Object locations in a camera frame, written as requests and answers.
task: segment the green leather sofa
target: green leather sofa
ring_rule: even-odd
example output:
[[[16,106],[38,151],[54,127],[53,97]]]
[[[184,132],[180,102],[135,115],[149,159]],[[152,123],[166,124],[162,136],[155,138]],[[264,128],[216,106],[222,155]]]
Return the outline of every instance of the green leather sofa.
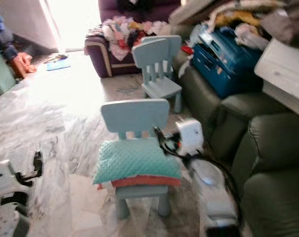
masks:
[[[186,40],[192,29],[172,33]],[[186,57],[173,59],[175,79],[214,158],[230,166],[253,236],[299,237],[299,116],[263,92],[222,100],[192,66],[178,78]]]
[[[174,26],[171,33],[186,40],[192,29],[193,26]],[[189,66],[184,75],[178,78],[179,69],[187,61],[187,56],[181,50],[173,59],[176,81],[182,86],[182,95],[191,113],[202,123],[204,137],[215,157],[231,164],[251,118],[288,109],[262,92],[221,99],[193,66]]]
[[[231,173],[253,237],[299,237],[298,115],[252,119]]]

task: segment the orange cloth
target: orange cloth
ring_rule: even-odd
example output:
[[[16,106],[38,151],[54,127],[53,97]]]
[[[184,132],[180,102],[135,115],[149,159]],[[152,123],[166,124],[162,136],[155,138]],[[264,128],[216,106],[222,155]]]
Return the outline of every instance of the orange cloth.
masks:
[[[181,180],[166,176],[137,175],[125,179],[111,181],[114,188],[125,187],[131,185],[171,185],[180,186]],[[97,190],[103,189],[102,184],[97,185]]]

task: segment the blue mat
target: blue mat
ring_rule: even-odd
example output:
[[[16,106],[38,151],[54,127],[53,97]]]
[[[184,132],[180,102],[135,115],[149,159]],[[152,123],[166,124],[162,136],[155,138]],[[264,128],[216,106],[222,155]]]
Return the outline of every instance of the blue mat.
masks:
[[[46,70],[52,71],[52,70],[57,70],[57,69],[67,68],[67,67],[70,67],[70,62],[69,62],[68,58],[61,59],[54,63],[53,62],[47,63]]]

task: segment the light blue chair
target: light blue chair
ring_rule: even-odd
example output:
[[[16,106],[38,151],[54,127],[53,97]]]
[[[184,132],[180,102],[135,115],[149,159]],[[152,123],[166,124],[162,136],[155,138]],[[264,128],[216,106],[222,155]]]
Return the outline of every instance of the light blue chair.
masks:
[[[171,35],[171,36],[147,36],[141,39],[142,43],[152,42],[154,40],[167,39],[169,43],[169,53],[168,59],[163,61],[164,74],[166,77],[173,78],[172,69],[172,58],[175,57],[181,48],[181,36]],[[155,64],[155,71],[158,73],[158,64]]]
[[[182,88],[164,75],[163,61],[170,60],[170,43],[166,38],[151,40],[132,48],[135,65],[142,69],[144,98],[170,98],[175,96],[174,111],[181,112]],[[158,77],[155,70],[158,64]]]
[[[101,112],[108,130],[117,132],[120,139],[126,139],[128,131],[134,132],[135,138],[141,138],[143,131],[149,131],[150,136],[154,136],[153,126],[164,128],[167,125],[169,103],[165,99],[117,101],[104,104]],[[166,185],[116,188],[115,197],[118,219],[129,216],[127,198],[159,197],[158,213],[168,216],[171,212]]]

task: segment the white device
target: white device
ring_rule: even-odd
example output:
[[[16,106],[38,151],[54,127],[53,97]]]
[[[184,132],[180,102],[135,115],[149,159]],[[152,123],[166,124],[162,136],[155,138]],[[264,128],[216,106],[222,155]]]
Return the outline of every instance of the white device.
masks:
[[[234,198],[225,187],[222,171],[206,160],[196,159],[190,164],[190,173],[198,190],[201,223],[200,236],[208,228],[238,225]]]
[[[27,194],[28,199],[32,197],[31,188],[17,181],[10,161],[0,161],[0,202],[5,195],[14,192],[23,192]]]
[[[196,155],[198,151],[203,152],[202,126],[196,119],[190,118],[175,122],[181,136],[180,155]]]

